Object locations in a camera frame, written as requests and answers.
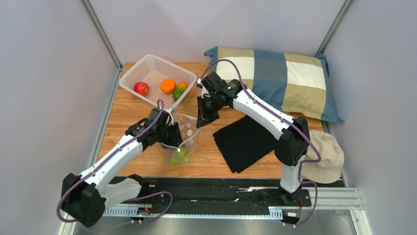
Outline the green fake apple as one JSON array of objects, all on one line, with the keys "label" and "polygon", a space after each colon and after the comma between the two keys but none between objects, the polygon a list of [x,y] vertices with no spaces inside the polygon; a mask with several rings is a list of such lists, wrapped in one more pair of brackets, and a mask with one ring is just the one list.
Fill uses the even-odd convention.
[{"label": "green fake apple", "polygon": [[190,150],[187,147],[181,147],[174,150],[170,158],[170,163],[173,165],[186,163],[189,161]]}]

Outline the green orange fake mango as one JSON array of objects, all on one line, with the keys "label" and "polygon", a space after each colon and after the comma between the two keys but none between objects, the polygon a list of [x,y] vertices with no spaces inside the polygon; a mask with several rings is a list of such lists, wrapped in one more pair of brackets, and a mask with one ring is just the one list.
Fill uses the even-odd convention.
[{"label": "green orange fake mango", "polygon": [[176,86],[173,92],[173,99],[177,101],[183,95],[183,93],[186,91],[187,88],[188,88],[188,84],[186,82],[184,81],[180,82]]}]

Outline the red fake apple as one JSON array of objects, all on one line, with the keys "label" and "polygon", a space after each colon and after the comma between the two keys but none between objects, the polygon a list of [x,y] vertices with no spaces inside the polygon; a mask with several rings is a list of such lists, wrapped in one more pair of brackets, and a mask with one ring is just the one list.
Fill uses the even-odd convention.
[{"label": "red fake apple", "polygon": [[145,82],[137,82],[133,87],[134,92],[146,97],[149,94],[149,86]]}]

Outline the orange fake orange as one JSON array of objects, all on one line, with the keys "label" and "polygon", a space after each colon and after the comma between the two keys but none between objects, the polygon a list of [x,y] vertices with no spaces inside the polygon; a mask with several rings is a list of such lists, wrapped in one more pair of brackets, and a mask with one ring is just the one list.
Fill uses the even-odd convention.
[{"label": "orange fake orange", "polygon": [[160,89],[165,94],[172,94],[176,89],[176,82],[172,78],[163,80],[160,84]]}]

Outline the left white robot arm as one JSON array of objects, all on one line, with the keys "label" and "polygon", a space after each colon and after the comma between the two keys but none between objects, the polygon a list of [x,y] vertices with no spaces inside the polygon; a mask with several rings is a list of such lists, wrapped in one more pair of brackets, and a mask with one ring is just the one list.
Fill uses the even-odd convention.
[{"label": "left white robot arm", "polygon": [[101,160],[80,174],[68,174],[62,183],[61,199],[56,213],[63,222],[79,222],[91,227],[106,209],[145,195],[148,183],[138,175],[131,175],[117,184],[111,180],[133,158],[155,143],[179,146],[182,138],[172,110],[151,110],[149,117],[131,125],[121,140]]}]

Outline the clear zip top bag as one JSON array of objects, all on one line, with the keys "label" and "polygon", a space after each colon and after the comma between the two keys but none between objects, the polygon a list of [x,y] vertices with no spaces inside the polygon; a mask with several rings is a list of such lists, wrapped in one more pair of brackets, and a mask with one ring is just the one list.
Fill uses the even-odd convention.
[{"label": "clear zip top bag", "polygon": [[180,133],[183,139],[183,143],[179,147],[173,147],[169,145],[165,145],[163,143],[160,144],[163,152],[166,155],[166,162],[170,163],[170,158],[173,155],[173,152],[177,148],[187,147],[190,150],[190,156],[195,150],[196,143],[199,137],[200,128],[196,127],[197,118],[176,113],[174,116],[174,122],[178,122]]}]

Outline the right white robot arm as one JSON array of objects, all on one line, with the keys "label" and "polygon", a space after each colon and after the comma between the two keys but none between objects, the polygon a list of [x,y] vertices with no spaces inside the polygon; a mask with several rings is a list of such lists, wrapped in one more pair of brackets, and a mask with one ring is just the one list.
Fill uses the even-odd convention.
[{"label": "right white robot arm", "polygon": [[223,107],[238,110],[259,123],[278,141],[274,153],[282,163],[280,188],[287,200],[295,200],[302,189],[300,166],[310,140],[307,120],[280,113],[239,80],[226,82],[211,72],[199,83],[207,93],[197,97],[196,126],[201,128],[219,119],[218,111]]}]

